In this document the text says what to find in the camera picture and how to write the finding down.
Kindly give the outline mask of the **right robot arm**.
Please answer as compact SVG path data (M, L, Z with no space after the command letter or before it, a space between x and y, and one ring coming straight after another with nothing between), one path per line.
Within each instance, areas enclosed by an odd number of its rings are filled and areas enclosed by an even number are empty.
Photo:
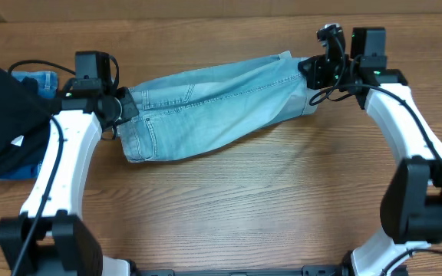
M340 25L318 30L325 53L301 61L315 106L339 91L354 97L378 125L397 163L380 206L381 226L340 264L306 265L304 275L406 275L406 260L436 254L442 242L442 142L418 110L406 77L388 67L386 31Z

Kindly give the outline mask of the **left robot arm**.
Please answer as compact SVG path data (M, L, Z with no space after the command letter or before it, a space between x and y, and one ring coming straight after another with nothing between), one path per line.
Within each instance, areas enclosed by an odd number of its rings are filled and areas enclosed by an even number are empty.
M0 248L13 275L135 275L133 261L104 256L82 221L91 157L105 131L139 111L119 87L114 56L79 51L73 77L45 111L50 135L40 173L14 218L0 220Z

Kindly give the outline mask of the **light blue denim shorts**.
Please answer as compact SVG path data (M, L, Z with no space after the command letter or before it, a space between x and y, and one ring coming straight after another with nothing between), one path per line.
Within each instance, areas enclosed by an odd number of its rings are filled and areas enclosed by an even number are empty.
M139 114L118 127L132 163L174 161L309 115L315 90L290 52L160 77L129 89Z

